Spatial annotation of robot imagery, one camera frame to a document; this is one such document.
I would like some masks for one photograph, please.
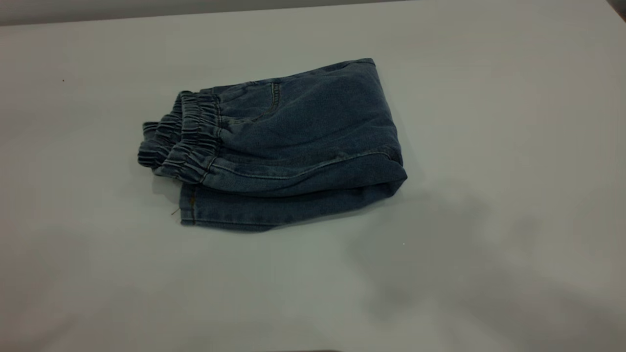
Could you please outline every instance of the white table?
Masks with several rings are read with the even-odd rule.
[[[136,162],[199,90],[372,57],[409,180],[261,234]],[[424,0],[0,28],[0,350],[624,351],[626,23]]]

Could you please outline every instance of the denim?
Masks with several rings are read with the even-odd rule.
[[[261,231],[360,209],[406,180],[372,59],[182,91],[139,164],[183,182],[183,225]]]

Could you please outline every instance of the blue denim jeans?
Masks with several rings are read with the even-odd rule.
[[[267,230],[355,210],[406,180],[372,59],[178,94],[139,163],[183,182],[182,224]]]

